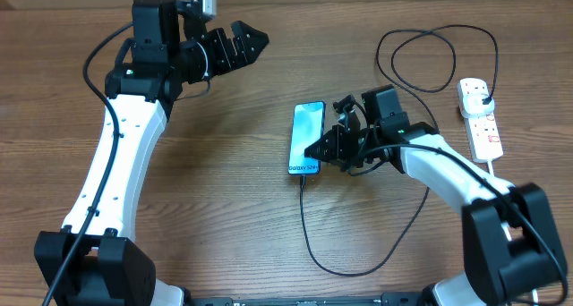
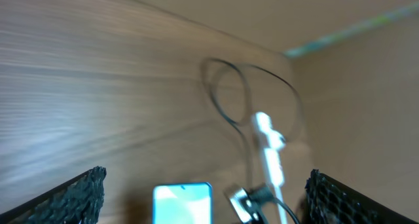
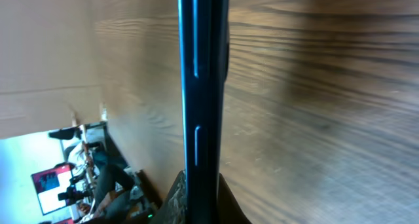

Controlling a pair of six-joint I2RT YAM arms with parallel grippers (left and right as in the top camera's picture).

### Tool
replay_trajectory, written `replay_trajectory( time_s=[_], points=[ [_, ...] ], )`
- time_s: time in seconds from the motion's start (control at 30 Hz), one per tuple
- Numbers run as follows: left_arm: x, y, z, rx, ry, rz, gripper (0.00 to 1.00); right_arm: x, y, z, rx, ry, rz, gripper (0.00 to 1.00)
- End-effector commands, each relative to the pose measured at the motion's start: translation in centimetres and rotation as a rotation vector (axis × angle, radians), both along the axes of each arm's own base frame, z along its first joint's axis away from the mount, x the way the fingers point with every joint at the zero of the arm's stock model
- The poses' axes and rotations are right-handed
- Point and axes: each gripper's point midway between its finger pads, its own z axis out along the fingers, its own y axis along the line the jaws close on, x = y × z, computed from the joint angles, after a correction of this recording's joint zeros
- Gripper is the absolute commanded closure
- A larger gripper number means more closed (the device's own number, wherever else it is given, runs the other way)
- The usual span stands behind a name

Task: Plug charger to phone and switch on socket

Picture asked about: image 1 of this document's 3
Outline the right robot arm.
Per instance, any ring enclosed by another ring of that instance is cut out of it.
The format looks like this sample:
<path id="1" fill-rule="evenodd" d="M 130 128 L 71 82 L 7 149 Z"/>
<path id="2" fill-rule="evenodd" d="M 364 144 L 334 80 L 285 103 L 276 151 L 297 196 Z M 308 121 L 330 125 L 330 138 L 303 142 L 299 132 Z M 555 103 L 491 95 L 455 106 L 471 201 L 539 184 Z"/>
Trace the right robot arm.
<path id="1" fill-rule="evenodd" d="M 329 163 L 359 175 L 388 163 L 439 195 L 461 219 L 463 272 L 419 293 L 384 293 L 383 304 L 531 305 L 533 291 L 567 283 L 565 254 L 539 186 L 489 174 L 429 124 L 411 123 L 391 86 L 347 96 L 334 109 L 338 122 L 326 130 L 323 102 L 295 107 L 290 174 L 317 174 Z"/>

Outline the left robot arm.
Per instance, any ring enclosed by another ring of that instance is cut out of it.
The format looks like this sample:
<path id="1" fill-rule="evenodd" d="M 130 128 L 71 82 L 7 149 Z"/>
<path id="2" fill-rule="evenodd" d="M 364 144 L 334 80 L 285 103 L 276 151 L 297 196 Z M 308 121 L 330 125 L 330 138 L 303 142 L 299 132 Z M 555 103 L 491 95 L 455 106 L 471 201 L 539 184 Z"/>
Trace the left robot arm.
<path id="1" fill-rule="evenodd" d="M 190 292 L 157 277 L 135 242 L 150 158 L 184 84 L 253 64 L 269 36 L 242 21 L 232 35 L 208 30 L 216 0 L 133 0 L 126 38 L 105 87 L 105 117 L 90 170 L 56 232 L 43 231 L 34 256 L 47 283 L 45 303 L 189 305 Z"/>

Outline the Samsung Galaxy smartphone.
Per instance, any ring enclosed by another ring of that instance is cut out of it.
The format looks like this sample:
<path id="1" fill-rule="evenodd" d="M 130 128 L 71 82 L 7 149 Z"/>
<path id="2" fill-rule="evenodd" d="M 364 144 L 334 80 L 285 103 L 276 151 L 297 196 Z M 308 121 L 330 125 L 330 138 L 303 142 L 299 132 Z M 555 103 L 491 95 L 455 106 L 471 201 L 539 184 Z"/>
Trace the Samsung Galaxy smartphone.
<path id="1" fill-rule="evenodd" d="M 298 104 L 294 108 L 288 173 L 291 175 L 318 174 L 319 160 L 307 157 L 305 150 L 319 140 L 323 133 L 325 103 L 315 101 Z"/>

